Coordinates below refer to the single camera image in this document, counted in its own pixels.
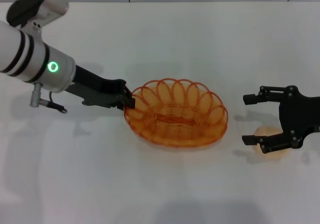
cable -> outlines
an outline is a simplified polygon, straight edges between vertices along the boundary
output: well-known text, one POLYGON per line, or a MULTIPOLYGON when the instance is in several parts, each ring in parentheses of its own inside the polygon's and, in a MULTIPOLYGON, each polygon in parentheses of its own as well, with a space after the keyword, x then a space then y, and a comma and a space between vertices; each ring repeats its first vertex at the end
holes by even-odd
MULTIPOLYGON (((50 102, 55 103, 55 102, 52 100, 52 91, 49 92, 49 99, 50 99, 50 102)), ((63 110, 58 110, 58 112, 60 112, 60 113, 62 113, 62 114, 67 114, 67 113, 68 113, 67 109, 65 109, 65 108, 64 108, 63 110)))

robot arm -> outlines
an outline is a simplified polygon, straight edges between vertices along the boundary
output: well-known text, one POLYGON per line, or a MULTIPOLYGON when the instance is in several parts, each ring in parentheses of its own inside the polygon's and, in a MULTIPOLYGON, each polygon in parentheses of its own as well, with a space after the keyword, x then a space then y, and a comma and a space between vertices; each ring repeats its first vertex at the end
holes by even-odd
POLYGON ((42 27, 63 16, 65 0, 17 0, 0 21, 0 72, 34 84, 32 107, 39 105, 65 110, 63 106, 41 99, 41 88, 82 97, 82 104, 105 108, 134 108, 135 99, 122 79, 108 80, 80 66, 75 60, 42 41, 42 27))
POLYGON ((279 120, 283 133, 271 136, 242 136, 245 145, 260 144, 263 153, 301 148, 306 136, 320 132, 320 97, 304 96, 294 85, 261 86, 258 95, 244 95, 243 101, 246 105, 280 103, 279 120))

orange object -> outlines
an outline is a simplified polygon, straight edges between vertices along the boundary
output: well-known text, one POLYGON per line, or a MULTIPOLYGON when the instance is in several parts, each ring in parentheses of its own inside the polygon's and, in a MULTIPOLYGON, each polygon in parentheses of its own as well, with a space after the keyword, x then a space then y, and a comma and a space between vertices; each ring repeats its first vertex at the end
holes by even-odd
POLYGON ((205 85, 187 79, 152 80, 132 92, 135 109, 125 108, 131 129, 147 141, 195 148, 222 138, 228 112, 205 85))

black stripe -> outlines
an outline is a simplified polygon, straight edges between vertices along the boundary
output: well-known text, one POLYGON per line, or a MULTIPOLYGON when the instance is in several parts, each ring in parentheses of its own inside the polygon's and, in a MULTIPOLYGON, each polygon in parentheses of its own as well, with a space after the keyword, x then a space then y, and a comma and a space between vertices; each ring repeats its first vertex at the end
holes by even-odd
POLYGON ((16 70, 14 73, 8 75, 9 77, 16 77, 19 74, 21 74, 26 69, 26 67, 28 66, 28 64, 31 60, 32 54, 34 53, 35 41, 31 35, 28 34, 28 37, 29 37, 30 45, 29 45, 29 50, 26 54, 26 57, 25 57, 24 61, 22 62, 21 66, 18 68, 18 70, 16 70))
POLYGON ((6 67, 6 69, 4 70, 0 70, 0 73, 8 73, 12 70, 12 68, 15 67, 15 65, 17 64, 17 62, 19 61, 19 59, 21 58, 21 55, 24 51, 24 48, 25 48, 25 44, 26 44, 26 36, 25 34, 20 31, 20 35, 21 35, 21 41, 20 41, 20 46, 19 46, 19 49, 17 51, 17 53, 15 54, 15 57, 13 58, 12 62, 10 63, 10 65, 8 65, 6 67))
POLYGON ((42 63, 42 66, 41 66, 40 70, 38 71, 38 73, 32 79, 25 81, 25 83, 34 83, 36 80, 38 80, 41 77, 41 75, 46 70, 46 67, 48 65, 49 58, 50 58, 50 49, 47 44, 45 44, 45 43, 43 43, 43 44, 44 44, 44 48, 45 48, 45 56, 44 56, 44 61, 42 63))

white table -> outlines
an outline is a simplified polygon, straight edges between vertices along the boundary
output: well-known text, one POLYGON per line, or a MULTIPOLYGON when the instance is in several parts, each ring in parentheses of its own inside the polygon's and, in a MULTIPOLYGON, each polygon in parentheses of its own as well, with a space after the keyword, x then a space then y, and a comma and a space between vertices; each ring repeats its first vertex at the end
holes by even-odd
MULTIPOLYGON (((8 3, 0 4, 5 20, 8 3)), ((228 130, 212 148, 168 151, 117 109, 54 94, 68 114, 29 107, 32 86, 0 76, 1 224, 306 224, 320 219, 319 134, 269 161, 245 146, 277 103, 259 86, 320 96, 320 3, 71 3, 43 39, 132 90, 188 78, 216 92, 228 130)))

